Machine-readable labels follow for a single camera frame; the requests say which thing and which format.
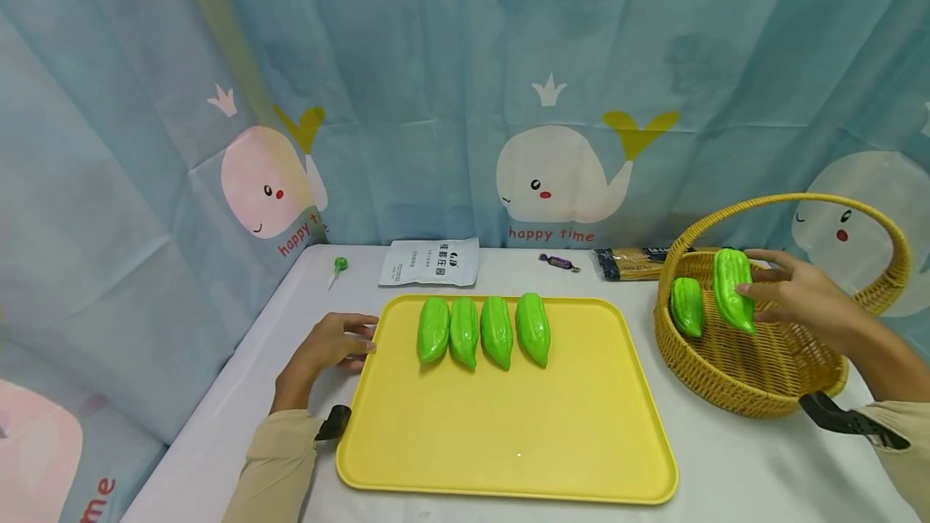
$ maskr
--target pink whale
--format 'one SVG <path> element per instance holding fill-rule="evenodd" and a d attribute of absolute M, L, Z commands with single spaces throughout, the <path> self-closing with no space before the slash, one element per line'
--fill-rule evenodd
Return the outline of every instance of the pink whale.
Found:
<path fill-rule="evenodd" d="M 0 380 L 0 521 L 57 523 L 83 442 L 66 409 Z"/>

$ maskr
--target fingers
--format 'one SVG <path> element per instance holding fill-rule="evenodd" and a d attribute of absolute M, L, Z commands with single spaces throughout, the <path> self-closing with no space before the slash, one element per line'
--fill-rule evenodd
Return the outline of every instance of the fingers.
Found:
<path fill-rule="evenodd" d="M 788 272 L 794 272 L 803 261 L 785 253 L 784 250 L 749 249 L 743 250 L 746 256 L 759 261 L 775 262 L 776 265 Z"/>
<path fill-rule="evenodd" d="M 774 283 L 791 280 L 791 273 L 785 270 L 752 270 L 754 283 Z"/>
<path fill-rule="evenodd" d="M 768 311 L 759 311 L 752 318 L 758 323 L 782 323 L 788 321 L 788 312 L 784 309 L 769 309 Z"/>
<path fill-rule="evenodd" d="M 367 325 L 350 325 L 346 328 L 346 331 L 349 333 L 356 333 L 361 335 L 367 340 L 375 337 L 375 328 L 368 327 Z"/>
<path fill-rule="evenodd" d="M 363 356 L 375 351 L 375 342 L 350 338 L 349 356 Z"/>
<path fill-rule="evenodd" d="M 378 325 L 378 317 L 361 313 L 328 313 L 324 319 L 335 320 L 345 328 L 355 325 Z"/>
<path fill-rule="evenodd" d="M 736 292 L 756 301 L 778 302 L 779 297 L 781 297 L 781 281 L 778 283 L 753 283 L 752 285 L 740 283 L 736 285 Z"/>
<path fill-rule="evenodd" d="M 365 360 L 355 359 L 355 358 L 345 358 L 342 360 L 342 362 L 339 362 L 338 364 L 336 364 L 336 366 L 338 366 L 338 368 L 342 368 L 343 370 L 361 371 L 362 368 L 365 366 Z"/>

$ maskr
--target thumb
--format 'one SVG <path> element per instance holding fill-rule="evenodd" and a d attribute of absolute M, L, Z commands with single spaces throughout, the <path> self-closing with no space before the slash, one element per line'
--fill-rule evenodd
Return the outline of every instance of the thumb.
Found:
<path fill-rule="evenodd" d="M 736 292 L 740 295 L 745 295 L 750 299 L 755 299 L 756 301 L 775 301 L 778 302 L 778 297 L 781 295 L 781 282 L 779 283 L 740 283 L 736 285 Z"/>

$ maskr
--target wicker basket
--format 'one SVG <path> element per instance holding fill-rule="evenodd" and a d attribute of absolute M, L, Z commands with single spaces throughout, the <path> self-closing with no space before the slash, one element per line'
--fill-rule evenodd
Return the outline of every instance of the wicker basket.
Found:
<path fill-rule="evenodd" d="M 842 204 L 874 218 L 891 236 L 894 252 L 882 276 L 857 293 L 856 301 L 874 315 L 881 314 L 901 295 L 910 273 L 911 253 L 901 230 L 871 206 L 837 195 L 795 193 L 766 195 L 708 215 L 692 224 L 668 250 L 659 280 L 656 303 L 656 340 L 665 363 L 680 381 L 704 400 L 751 418 L 776 418 L 797 411 L 802 395 L 818 391 L 839 394 L 846 384 L 846 359 L 796 324 L 758 323 L 755 337 L 731 328 L 720 319 L 711 290 L 713 253 L 686 253 L 701 235 L 723 219 L 752 207 L 797 200 Z M 691 277 L 704 295 L 703 336 L 685 338 L 668 313 L 672 281 Z M 764 311 L 775 303 L 759 301 Z"/>

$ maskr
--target toy vegetable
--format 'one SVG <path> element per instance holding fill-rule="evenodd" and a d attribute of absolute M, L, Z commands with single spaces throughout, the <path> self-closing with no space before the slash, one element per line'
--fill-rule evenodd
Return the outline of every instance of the toy vegetable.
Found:
<path fill-rule="evenodd" d="M 449 349 L 452 357 L 475 369 L 478 349 L 478 309 L 468 297 L 452 302 L 452 322 L 449 325 Z"/>
<path fill-rule="evenodd" d="M 721 249 L 714 255 L 714 300 L 720 316 L 730 325 L 755 335 L 755 302 L 736 292 L 736 285 L 752 283 L 750 259 L 742 250 Z"/>
<path fill-rule="evenodd" d="M 517 339 L 533 362 L 545 368 L 551 335 L 543 298 L 536 293 L 525 293 L 517 301 Z"/>
<path fill-rule="evenodd" d="M 702 335 L 704 300 L 697 279 L 679 277 L 672 283 L 672 321 L 688 337 Z"/>
<path fill-rule="evenodd" d="M 417 353 L 424 364 L 436 362 L 449 344 L 449 307 L 444 299 L 429 297 L 420 310 Z"/>
<path fill-rule="evenodd" d="M 498 366 L 510 369 L 513 329 L 507 303 L 501 297 L 488 297 L 481 308 L 481 343 Z"/>

